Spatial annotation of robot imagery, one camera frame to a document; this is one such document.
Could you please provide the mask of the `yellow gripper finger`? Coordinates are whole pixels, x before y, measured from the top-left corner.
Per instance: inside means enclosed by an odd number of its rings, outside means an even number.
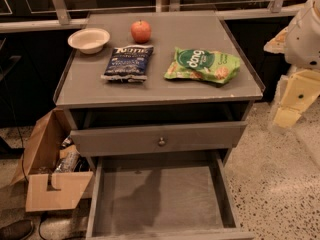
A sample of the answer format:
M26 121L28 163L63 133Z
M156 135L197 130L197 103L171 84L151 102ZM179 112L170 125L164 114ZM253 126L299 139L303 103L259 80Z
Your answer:
M284 94L273 119L282 128L292 127L320 95L320 72L303 69L287 80Z

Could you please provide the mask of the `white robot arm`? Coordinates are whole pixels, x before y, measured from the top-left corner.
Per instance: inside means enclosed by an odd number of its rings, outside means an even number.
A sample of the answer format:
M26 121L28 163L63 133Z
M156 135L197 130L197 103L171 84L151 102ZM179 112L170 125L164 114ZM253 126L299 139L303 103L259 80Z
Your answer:
M287 78L273 123L292 127L320 95L320 0L307 0L264 50L282 53L296 71Z

